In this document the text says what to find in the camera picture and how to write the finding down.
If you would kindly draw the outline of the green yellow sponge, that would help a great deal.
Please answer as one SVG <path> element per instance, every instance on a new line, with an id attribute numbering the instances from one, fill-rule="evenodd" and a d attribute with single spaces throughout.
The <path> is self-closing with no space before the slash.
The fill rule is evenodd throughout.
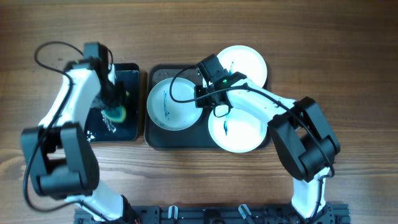
<path id="1" fill-rule="evenodd" d="M 101 110 L 101 114 L 108 120 L 114 123 L 122 123 L 127 117 L 127 110 L 125 107 L 126 100 L 129 98 L 129 92 L 125 92 L 125 97 L 114 108 L 105 108 Z"/>

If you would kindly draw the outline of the white plate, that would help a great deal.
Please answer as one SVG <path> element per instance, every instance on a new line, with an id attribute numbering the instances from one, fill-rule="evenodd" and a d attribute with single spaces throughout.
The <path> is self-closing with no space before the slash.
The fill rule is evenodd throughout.
<path id="1" fill-rule="evenodd" d="M 160 128 L 168 131 L 180 131 L 194 125 L 203 109 L 195 102 L 177 103 L 170 97 L 172 78 L 158 82 L 147 98 L 147 112 L 151 120 Z"/>
<path id="2" fill-rule="evenodd" d="M 227 105 L 217 106 L 209 115 L 210 136 L 222 149 L 244 153 L 258 148 L 266 138 L 267 125 L 253 115 Z"/>
<path id="3" fill-rule="evenodd" d="M 217 57 L 230 75 L 236 72 L 242 73 L 253 84 L 266 88 L 267 65 L 262 55 L 256 50 L 244 45 L 234 45 L 222 50 Z"/>

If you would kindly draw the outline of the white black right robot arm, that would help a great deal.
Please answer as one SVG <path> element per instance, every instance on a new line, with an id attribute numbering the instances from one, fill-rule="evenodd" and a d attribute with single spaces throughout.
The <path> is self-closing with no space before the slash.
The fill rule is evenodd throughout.
<path id="1" fill-rule="evenodd" d="M 333 163 L 340 144 L 319 105 L 277 96 L 236 72 L 202 75 L 206 82 L 197 100 L 210 106 L 227 105 L 267 124 L 277 155 L 294 179 L 292 206 L 313 223 L 326 205 L 325 181 L 335 175 Z"/>

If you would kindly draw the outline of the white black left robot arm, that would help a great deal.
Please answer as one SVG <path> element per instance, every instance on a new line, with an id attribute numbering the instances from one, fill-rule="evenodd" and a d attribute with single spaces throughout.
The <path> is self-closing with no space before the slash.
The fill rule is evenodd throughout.
<path id="1" fill-rule="evenodd" d="M 112 73 L 114 67 L 103 58 L 68 63 L 50 111 L 36 128 L 23 130 L 23 197 L 30 209 L 48 213 L 75 204 L 97 222 L 140 222 L 127 198 L 100 181 L 98 160 L 84 133 L 91 102 L 113 85 Z"/>

